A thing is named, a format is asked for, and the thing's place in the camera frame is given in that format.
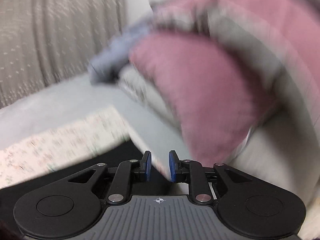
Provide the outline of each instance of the black surface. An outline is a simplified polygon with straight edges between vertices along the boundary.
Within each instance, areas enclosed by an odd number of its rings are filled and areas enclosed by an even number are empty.
[[[189,167],[189,197],[194,203],[210,205],[213,202],[212,193],[204,173],[204,168],[201,163],[191,161],[188,163],[182,162],[183,167]],[[200,202],[196,200],[196,196],[200,194],[206,194],[211,197],[207,202]]]
[[[253,239],[298,233],[306,208],[295,194],[227,165],[214,169],[225,184],[217,199],[217,215],[228,228]]]
[[[112,204],[113,202],[108,200],[108,197],[113,194],[120,194],[123,199],[118,202],[118,204],[127,202],[130,196],[130,182],[131,178],[131,162],[123,162],[119,165],[118,170],[113,177],[112,184],[108,190],[105,200]]]
[[[141,160],[142,157],[142,153],[131,141],[128,141],[93,159],[27,182],[4,188],[0,190],[0,219],[6,222],[11,230],[19,233],[20,231],[13,217],[13,207],[17,200],[26,193],[59,179],[63,179],[64,177],[70,176],[97,163],[107,163],[108,167],[115,167],[122,161],[130,159]],[[132,194],[166,195],[170,187],[171,183],[167,181],[154,167],[152,167],[150,182],[133,184]]]
[[[58,217],[67,214],[75,203],[69,197],[53,195],[41,199],[36,205],[37,210],[48,217]]]

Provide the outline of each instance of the patterned curtain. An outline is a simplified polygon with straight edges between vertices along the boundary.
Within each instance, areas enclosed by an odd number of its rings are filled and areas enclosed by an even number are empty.
[[[0,0],[0,108],[86,71],[125,25],[123,0]]]

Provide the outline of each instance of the gray pillow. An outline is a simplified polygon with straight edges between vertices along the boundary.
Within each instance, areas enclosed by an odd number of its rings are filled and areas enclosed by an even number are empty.
[[[109,47],[90,60],[88,72],[92,84],[112,82],[128,62],[130,49],[146,36],[151,29],[149,18],[145,18],[111,40]]]
[[[126,65],[120,71],[118,84],[133,99],[150,106],[163,119],[180,130],[180,122],[159,91],[150,81],[145,80],[132,64]]]

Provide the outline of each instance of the pink cushion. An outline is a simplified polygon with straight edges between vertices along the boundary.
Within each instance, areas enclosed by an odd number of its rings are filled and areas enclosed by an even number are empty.
[[[205,166],[224,161],[274,102],[255,73],[207,37],[153,33],[134,47],[130,61],[153,80]]]
[[[155,19],[185,31],[199,22],[274,85],[296,125],[320,144],[320,20],[313,8],[303,0],[172,0]]]

